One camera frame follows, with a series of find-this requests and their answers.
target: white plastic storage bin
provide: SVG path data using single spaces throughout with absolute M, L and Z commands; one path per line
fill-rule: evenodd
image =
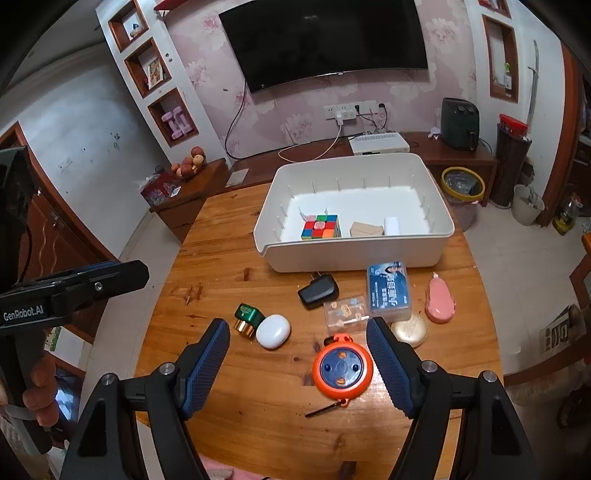
M 341 238 L 303 241 L 302 215 L 338 215 Z M 351 238 L 353 222 L 398 218 L 400 235 Z M 365 270 L 402 261 L 431 267 L 453 235 L 452 217 L 420 157 L 340 157 L 277 170 L 254 230 L 258 252 L 278 272 Z

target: wooden round table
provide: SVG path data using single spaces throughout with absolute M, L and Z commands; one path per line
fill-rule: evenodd
M 357 480 L 387 479 L 410 421 L 392 405 L 377 369 L 368 390 L 349 407 L 304 418 L 332 402 L 313 386 L 310 375 L 327 336 L 324 310 L 307 311 L 298 298 L 297 290 L 310 282 L 310 274 L 276 273 L 256 251 L 252 231 L 268 188 L 249 187 L 207 200 L 158 299 L 136 375 L 175 360 L 187 344 L 200 339 L 213 318 L 232 326 L 241 302 L 266 316 L 284 315 L 291 336 L 276 351 L 266 351 L 231 329 L 230 349 L 205 407 L 187 424 L 197 451 L 261 477 L 336 479 L 344 462 L 356 462 Z M 449 373 L 477 376 L 490 369 L 502 378 L 488 299 L 457 226 L 435 267 L 408 272 L 417 312 L 423 312 L 433 271 L 447 282 L 457 311 L 446 325 L 429 322 L 418 355 Z M 342 297 L 366 292 L 364 271 L 334 277 Z M 353 338 L 365 346 L 365 333 Z M 459 420 L 460 412 L 452 412 L 436 478 L 450 473 Z

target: pink dumbbell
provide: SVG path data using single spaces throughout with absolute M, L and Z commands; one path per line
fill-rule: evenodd
M 187 117 L 184 116 L 183 108 L 178 106 L 173 110 L 174 119 L 177 122 L 178 127 L 183 131 L 184 134 L 188 134 L 193 127 L 187 122 Z
M 174 122 L 174 118 L 173 118 L 172 112 L 166 112 L 162 116 L 162 121 L 163 122 L 168 122 L 168 126 L 173 131 L 173 135 L 172 135 L 173 140 L 176 140 L 178 137 L 182 137 L 183 136 L 182 130 Z

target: trash can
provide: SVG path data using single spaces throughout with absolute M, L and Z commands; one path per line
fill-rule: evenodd
M 509 208 L 513 200 L 513 187 L 519 180 L 531 140 L 524 137 L 521 131 L 516 134 L 514 129 L 505 124 L 498 124 L 496 130 L 495 157 L 499 160 L 499 166 L 489 200 L 497 207 Z
M 537 195 L 531 196 L 531 190 L 526 185 L 515 185 L 511 214 L 521 225 L 531 225 L 544 210 L 544 201 Z
M 441 174 L 441 186 L 462 232 L 465 232 L 478 217 L 478 204 L 486 189 L 484 181 L 468 168 L 450 167 Z

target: clear plastic box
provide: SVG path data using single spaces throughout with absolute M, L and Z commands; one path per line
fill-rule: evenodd
M 368 305 L 363 295 L 325 302 L 324 315 L 329 335 L 361 332 L 369 320 Z

